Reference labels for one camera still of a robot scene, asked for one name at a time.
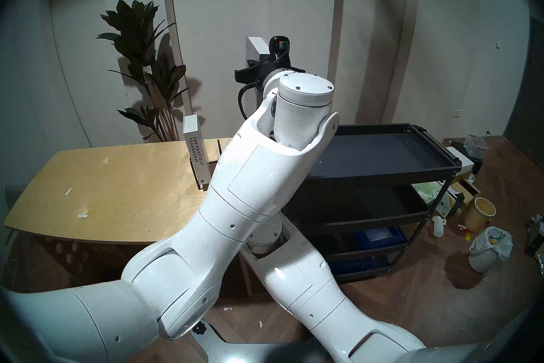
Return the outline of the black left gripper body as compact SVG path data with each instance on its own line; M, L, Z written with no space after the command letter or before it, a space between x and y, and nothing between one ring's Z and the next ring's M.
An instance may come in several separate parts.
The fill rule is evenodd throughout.
M255 79L255 88L264 89L265 80L272 76L275 73L285 72L285 71L295 71L300 73L305 73L306 71L302 68L293 67L290 60L261 60L255 61L254 67L256 69L256 79Z

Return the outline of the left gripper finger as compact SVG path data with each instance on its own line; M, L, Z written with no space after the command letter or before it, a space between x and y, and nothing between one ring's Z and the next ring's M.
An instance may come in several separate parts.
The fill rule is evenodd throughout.
M257 79L259 78L260 72L261 72L260 65L254 65L254 66L244 68L241 70L235 70L234 80L235 82L241 83L241 84L255 83Z

